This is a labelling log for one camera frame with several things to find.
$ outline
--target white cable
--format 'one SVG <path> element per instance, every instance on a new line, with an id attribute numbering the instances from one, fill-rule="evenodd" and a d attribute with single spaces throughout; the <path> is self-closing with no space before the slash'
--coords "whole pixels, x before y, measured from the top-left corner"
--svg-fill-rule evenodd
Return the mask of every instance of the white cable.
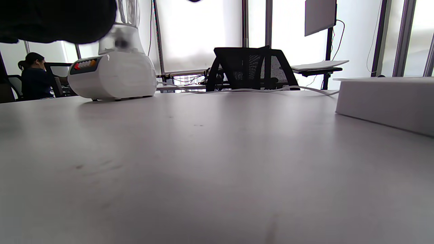
<path id="1" fill-rule="evenodd" d="M 371 71 L 368 67 L 368 62 L 369 62 L 369 56 L 371 55 L 371 51 L 372 51 L 372 47 L 374 45 L 374 40 L 375 40 L 375 30 L 377 29 L 378 26 L 378 22 L 379 22 L 379 18 L 380 18 L 380 13 L 381 13 L 381 1 L 380 1 L 380 6 L 378 7 L 378 14 L 377 14 L 377 22 L 375 23 L 375 29 L 374 29 L 374 34 L 372 35 L 372 43 L 371 43 L 371 48 L 369 48 L 369 53 L 368 53 L 368 57 L 366 58 L 366 68 L 368 69 L 368 71 L 370 73 L 375 73 L 377 71 Z"/>
<path id="2" fill-rule="evenodd" d="M 280 89 L 276 89 L 276 90 L 233 89 L 233 90 L 228 90 L 228 91 L 194 92 L 194 91 L 190 91 L 188 89 L 185 89 L 184 87 L 173 85 L 173 84 L 170 84 L 170 83 L 167 83 L 167 82 L 158 82 L 158 84 L 171 85 L 171 86 L 174 86 L 174 87 L 176 87 L 176 88 L 178 88 L 180 90 L 184 90 L 186 92 L 193 93 L 193 94 L 209 94 L 209 93 L 221 93 L 221 92 L 262 92 L 262 93 L 270 93 L 270 92 L 278 92 L 278 91 L 287 91 L 287 90 L 289 90 L 291 88 L 306 89 L 306 90 L 310 90 L 310 91 L 314 91 L 314 92 L 319 92 L 319 93 L 321 93 L 323 95 L 326 95 L 326 96 L 331 96 L 331 95 L 339 93 L 339 91 L 336 91 L 336 92 L 325 92 L 323 90 L 318 90 L 318 89 L 310 88 L 310 87 L 306 87 L 306 86 L 286 86 L 286 87 L 283 87 L 283 88 L 280 88 Z"/>

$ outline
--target office chair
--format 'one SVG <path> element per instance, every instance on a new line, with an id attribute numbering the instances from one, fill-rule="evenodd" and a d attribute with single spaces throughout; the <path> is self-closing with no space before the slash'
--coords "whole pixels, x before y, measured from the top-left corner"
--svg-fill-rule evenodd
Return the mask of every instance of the office chair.
<path id="1" fill-rule="evenodd" d="M 54 96 L 57 97 L 63 97 L 65 96 L 63 93 L 62 85 L 60 84 L 60 80 L 58 77 L 55 77 L 55 74 L 53 74 L 53 68 L 54 67 L 65 67 L 65 70 L 67 70 L 72 63 L 44 63 L 45 69 L 47 70 L 47 76 L 50 80 L 51 87 L 53 88 Z M 59 76 L 67 76 L 68 72 L 66 71 L 63 74 L 59 74 Z"/>
<path id="2" fill-rule="evenodd" d="M 9 85 L 12 87 L 12 89 L 15 91 L 18 99 L 17 100 L 23 100 L 23 93 L 22 93 L 22 85 L 23 82 L 21 80 L 21 76 L 19 75 L 9 75 L 7 76 L 7 81 L 9 82 Z"/>
<path id="3" fill-rule="evenodd" d="M 207 82 L 207 91 L 214 91 L 221 83 L 231 89 L 278 89 L 284 85 L 298 86 L 294 73 L 281 50 L 261 48 L 218 47 Z M 219 68 L 227 81 L 219 79 Z"/>

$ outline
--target dark object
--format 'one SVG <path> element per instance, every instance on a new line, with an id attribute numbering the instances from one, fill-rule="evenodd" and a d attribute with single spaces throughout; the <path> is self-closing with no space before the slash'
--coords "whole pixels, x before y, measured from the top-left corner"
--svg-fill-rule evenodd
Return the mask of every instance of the dark object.
<path id="1" fill-rule="evenodd" d="M 42 63 L 44 60 L 44 56 L 40 55 L 39 53 L 28 53 L 26 55 L 25 60 L 21 60 L 18 62 L 18 68 L 20 70 L 25 70 L 30 68 L 36 61 L 39 63 Z"/>
<path id="2" fill-rule="evenodd" d="M 374 51 L 374 60 L 372 61 L 372 73 L 371 77 L 377 76 L 378 71 L 378 63 L 381 62 L 381 46 L 383 44 L 383 33 L 386 22 L 386 11 L 387 11 L 388 0 L 381 0 L 381 12 L 380 12 L 380 20 L 378 23 L 378 31 L 377 31 L 377 42 L 375 43 L 375 51 Z"/>
<path id="3" fill-rule="evenodd" d="M 21 73 L 21 90 L 25 100 L 36 100 L 50 98 L 52 83 L 48 79 L 47 73 L 39 68 L 27 68 Z"/>
<path id="4" fill-rule="evenodd" d="M 58 80 L 55 79 L 55 75 L 53 74 L 51 67 L 53 66 L 70 67 L 72 64 L 71 63 L 44 63 L 44 65 L 45 65 L 45 69 L 47 70 L 47 78 L 51 84 L 51 87 L 53 88 L 54 95 L 56 97 L 65 96 L 63 93 L 62 85 Z"/>
<path id="5" fill-rule="evenodd" d="M 399 28 L 398 46 L 396 48 L 395 64 L 393 66 L 393 77 L 404 76 L 415 9 L 416 0 L 404 0 L 401 27 Z"/>
<path id="6" fill-rule="evenodd" d="M 160 70 L 161 74 L 164 74 L 164 62 L 163 62 L 163 52 L 162 44 L 161 44 L 161 36 L 160 36 L 160 21 L 158 18 L 158 10 L 157 10 L 157 0 L 151 0 L 152 5 L 154 6 L 154 18 L 155 18 L 155 31 L 157 32 L 157 44 L 158 44 L 158 57 L 160 58 Z"/>
<path id="7" fill-rule="evenodd" d="M 304 6 L 304 36 L 336 25 L 336 0 L 306 0 Z"/>
<path id="8" fill-rule="evenodd" d="M 337 9 L 338 9 L 338 4 L 336 3 L 336 15 L 337 15 Z M 326 60 L 330 60 L 330 58 L 332 57 L 332 45 L 333 45 L 333 27 L 329 28 L 327 31 L 327 46 L 325 47 L 325 59 Z M 324 80 L 322 83 L 322 87 L 321 90 L 328 90 L 329 89 L 329 78 L 330 78 L 330 74 L 324 74 Z"/>
<path id="9" fill-rule="evenodd" d="M 316 75 L 329 75 L 333 74 L 333 72 L 336 71 L 342 71 L 342 68 L 339 67 L 333 67 L 333 68 L 327 68 L 327 69 L 318 69 L 318 70 L 300 70 L 300 69 L 293 69 L 293 72 L 296 74 L 300 74 L 304 77 L 308 76 L 316 76 Z"/>
<path id="10" fill-rule="evenodd" d="M 10 85 L 10 87 L 12 87 L 12 89 L 15 91 L 16 95 L 18 96 L 18 100 L 24 100 L 23 93 L 22 93 L 23 81 L 21 79 L 21 76 L 10 75 L 7 76 L 6 81 Z"/>
<path id="11" fill-rule="evenodd" d="M 115 0 L 8 1 L 2 4 L 0 42 L 91 43 L 110 31 L 115 18 Z"/>
<path id="12" fill-rule="evenodd" d="M 6 76 L 7 76 L 6 67 L 4 66 L 3 57 L 0 52 L 0 82 L 2 81 L 4 82 Z"/>
<path id="13" fill-rule="evenodd" d="M 123 38 L 119 38 L 115 41 L 115 47 L 125 49 L 128 46 L 129 46 L 129 43 Z"/>
<path id="14" fill-rule="evenodd" d="M 298 86 L 294 73 L 281 50 L 261 48 L 218 47 L 207 79 L 207 91 L 223 88 L 278 89 L 284 85 Z M 227 81 L 220 77 L 219 68 Z"/>
<path id="15" fill-rule="evenodd" d="M 6 82 L 0 83 L 0 103 L 14 102 L 15 98 L 12 93 L 12 89 Z"/>

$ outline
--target white box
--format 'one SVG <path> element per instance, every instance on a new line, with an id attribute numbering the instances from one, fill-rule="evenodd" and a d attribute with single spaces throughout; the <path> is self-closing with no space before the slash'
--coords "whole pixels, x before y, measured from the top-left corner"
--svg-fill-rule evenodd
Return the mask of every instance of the white box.
<path id="1" fill-rule="evenodd" d="M 434 137 L 434 77 L 335 80 L 336 113 Z"/>

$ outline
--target dark shirt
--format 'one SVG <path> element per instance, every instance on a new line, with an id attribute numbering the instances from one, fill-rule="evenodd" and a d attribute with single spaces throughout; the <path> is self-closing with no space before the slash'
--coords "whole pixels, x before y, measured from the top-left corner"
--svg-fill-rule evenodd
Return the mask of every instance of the dark shirt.
<path id="1" fill-rule="evenodd" d="M 53 97 L 50 93 L 51 83 L 43 69 L 28 68 L 21 73 L 23 81 L 21 91 L 24 99 L 34 100 Z"/>

